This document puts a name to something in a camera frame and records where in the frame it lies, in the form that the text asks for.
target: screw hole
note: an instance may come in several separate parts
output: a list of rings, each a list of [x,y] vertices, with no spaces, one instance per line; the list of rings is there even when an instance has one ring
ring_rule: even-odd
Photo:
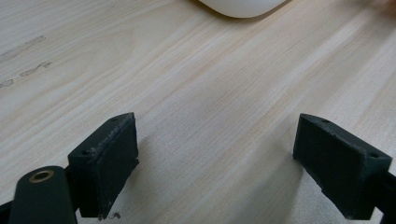
[[[29,178],[29,181],[32,183],[39,183],[50,179],[52,176],[53,176],[53,171],[51,170],[40,171],[32,175]]]
[[[378,158],[378,157],[379,157],[378,154],[376,154],[376,153],[374,153],[374,152],[370,152],[370,153],[369,153],[369,156],[370,156],[370,157],[373,157],[373,158]]]

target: white bowl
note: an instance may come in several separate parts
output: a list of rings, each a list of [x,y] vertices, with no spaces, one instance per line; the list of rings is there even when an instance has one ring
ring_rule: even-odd
[[[200,0],[217,12],[230,17],[250,18],[279,6],[285,0]]]

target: wood grain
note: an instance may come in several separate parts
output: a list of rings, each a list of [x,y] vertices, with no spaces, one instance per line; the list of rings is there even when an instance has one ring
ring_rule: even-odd
[[[1,0],[0,203],[134,111],[141,163],[103,223],[355,223],[292,160],[297,121],[396,156],[395,28],[362,0],[248,20],[193,0]]]

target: light wood surface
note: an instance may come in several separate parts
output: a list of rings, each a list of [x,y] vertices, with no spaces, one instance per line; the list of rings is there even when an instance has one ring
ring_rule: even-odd
[[[249,20],[192,0],[1,0],[0,203],[134,111],[141,163],[121,218],[101,223],[355,223],[293,141],[308,113],[396,156],[395,28],[364,0],[293,0]]]

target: black mount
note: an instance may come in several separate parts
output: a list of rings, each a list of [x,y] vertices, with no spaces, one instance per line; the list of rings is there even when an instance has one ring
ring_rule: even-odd
[[[396,223],[396,177],[384,152],[326,119],[302,114],[293,157],[344,217],[368,220],[377,207],[381,223]]]
[[[0,223],[77,223],[107,218],[139,163],[134,113],[109,119],[69,155],[69,166],[47,166],[24,175],[14,201],[0,206]]]

